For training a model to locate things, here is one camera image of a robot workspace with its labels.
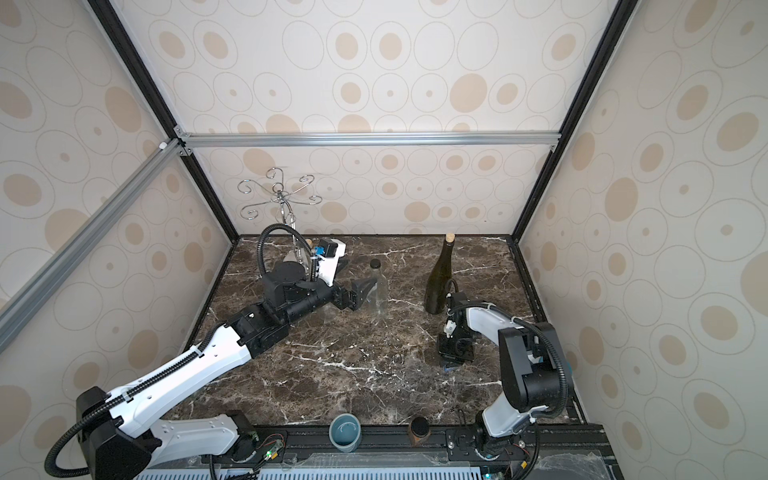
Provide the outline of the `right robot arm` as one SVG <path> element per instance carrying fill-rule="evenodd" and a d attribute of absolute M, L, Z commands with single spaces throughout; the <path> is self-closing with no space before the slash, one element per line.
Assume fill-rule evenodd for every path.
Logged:
<path fill-rule="evenodd" d="M 491 302 L 470 300 L 455 280 L 444 284 L 447 318 L 437 340 L 445 368 L 474 360 L 474 343 L 485 337 L 498 347 L 502 393 L 475 422 L 475 451 L 495 460 L 509 441 L 542 419 L 566 410 L 573 379 L 554 327 L 531 323 Z"/>

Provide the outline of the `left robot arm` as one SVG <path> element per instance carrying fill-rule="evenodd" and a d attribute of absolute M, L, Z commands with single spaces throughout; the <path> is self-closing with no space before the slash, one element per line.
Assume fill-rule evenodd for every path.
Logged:
<path fill-rule="evenodd" d="M 50 448 L 45 472 L 63 479 L 133 479 L 184 457 L 251 449 L 253 430 L 241 413 L 180 422 L 162 418 L 209 382 L 269 350 L 294 322 L 319 308 L 360 309 L 377 280 L 356 280 L 350 287 L 337 283 L 336 274 L 347 264 L 345 252 L 340 240 L 309 243 L 288 225 L 267 226 L 256 245 L 263 299 L 138 380 L 109 392 L 92 387 L 82 393 L 77 421 Z"/>

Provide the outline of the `dark green wine bottle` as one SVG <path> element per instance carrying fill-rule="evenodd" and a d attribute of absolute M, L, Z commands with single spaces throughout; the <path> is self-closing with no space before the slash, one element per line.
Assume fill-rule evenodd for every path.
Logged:
<path fill-rule="evenodd" d="M 452 253 L 455 244 L 455 234 L 448 233 L 442 244 L 440 255 L 428 277 L 424 309 L 427 313 L 437 315 L 445 307 L 448 291 L 448 281 L 452 278 Z"/>

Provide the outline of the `clear bottle black cap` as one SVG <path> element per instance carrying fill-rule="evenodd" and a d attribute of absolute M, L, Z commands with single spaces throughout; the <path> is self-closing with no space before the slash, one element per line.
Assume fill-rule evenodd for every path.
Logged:
<path fill-rule="evenodd" d="M 367 308 L 377 319 L 386 317 L 389 302 L 388 279 L 384 275 L 382 263 L 379 259 L 371 259 L 369 262 L 370 275 L 376 279 L 367 298 Z"/>

